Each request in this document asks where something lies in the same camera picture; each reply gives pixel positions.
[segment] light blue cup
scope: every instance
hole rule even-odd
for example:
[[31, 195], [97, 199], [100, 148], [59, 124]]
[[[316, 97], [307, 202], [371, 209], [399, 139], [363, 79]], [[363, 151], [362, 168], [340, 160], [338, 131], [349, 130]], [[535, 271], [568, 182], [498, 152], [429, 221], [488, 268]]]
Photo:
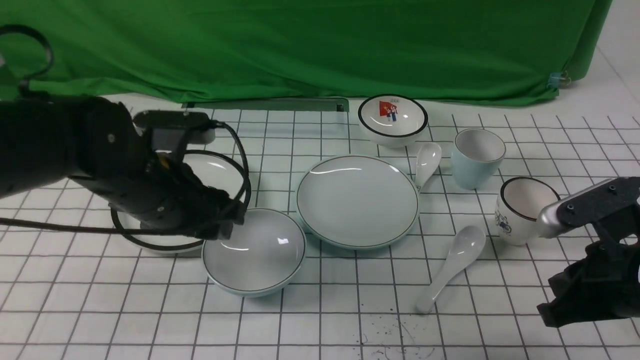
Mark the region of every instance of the light blue cup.
[[453, 179], [463, 189], [476, 189], [495, 174], [506, 151], [502, 139], [491, 131], [460, 131], [451, 154]]

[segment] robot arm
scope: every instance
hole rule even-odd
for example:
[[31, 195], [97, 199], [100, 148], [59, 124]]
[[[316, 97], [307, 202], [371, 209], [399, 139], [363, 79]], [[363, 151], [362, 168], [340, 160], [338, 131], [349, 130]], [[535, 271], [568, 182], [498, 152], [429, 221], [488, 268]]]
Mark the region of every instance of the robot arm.
[[640, 235], [640, 177], [610, 179], [547, 206], [538, 233], [555, 238], [593, 225], [598, 241], [586, 257], [549, 279], [556, 298], [540, 304], [545, 325], [630, 318], [640, 315], [640, 244], [622, 240]]
[[[69, 177], [149, 233], [227, 238], [244, 204], [204, 186], [182, 162], [188, 142], [216, 123], [179, 111], [140, 117], [157, 126], [139, 135], [124, 105], [100, 97], [0, 102], [0, 198]], [[174, 139], [172, 152], [155, 151], [159, 138]]]

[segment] mug with black rim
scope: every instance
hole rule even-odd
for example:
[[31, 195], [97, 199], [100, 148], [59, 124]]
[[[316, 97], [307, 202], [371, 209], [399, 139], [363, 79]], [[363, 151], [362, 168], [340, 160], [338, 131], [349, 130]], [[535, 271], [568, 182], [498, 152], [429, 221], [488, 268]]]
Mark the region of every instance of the mug with black rim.
[[560, 200], [548, 184], [532, 177], [514, 177], [500, 188], [495, 205], [498, 235], [510, 245], [525, 245], [537, 238], [536, 219], [542, 209]]

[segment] ceramic cup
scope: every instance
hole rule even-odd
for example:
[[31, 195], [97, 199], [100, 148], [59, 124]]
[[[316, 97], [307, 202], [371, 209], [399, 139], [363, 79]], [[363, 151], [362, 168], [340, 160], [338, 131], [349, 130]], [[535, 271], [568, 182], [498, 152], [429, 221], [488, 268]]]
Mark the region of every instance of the ceramic cup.
[[537, 238], [536, 219], [542, 209], [560, 200], [549, 185], [532, 177], [514, 177], [500, 188], [495, 205], [498, 235], [511, 245], [525, 245]]
[[451, 154], [453, 179], [473, 190], [495, 174], [507, 147], [500, 137], [484, 129], [466, 129], [456, 135]]

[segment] green cloth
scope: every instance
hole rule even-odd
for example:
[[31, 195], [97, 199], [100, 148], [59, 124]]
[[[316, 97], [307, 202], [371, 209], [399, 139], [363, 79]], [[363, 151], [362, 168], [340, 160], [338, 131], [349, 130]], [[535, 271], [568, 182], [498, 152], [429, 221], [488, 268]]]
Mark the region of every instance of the green cloth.
[[[45, 34], [33, 90], [177, 102], [401, 94], [522, 106], [553, 72], [584, 77], [611, 0], [3, 0], [0, 24]], [[44, 66], [0, 38], [15, 78]]]

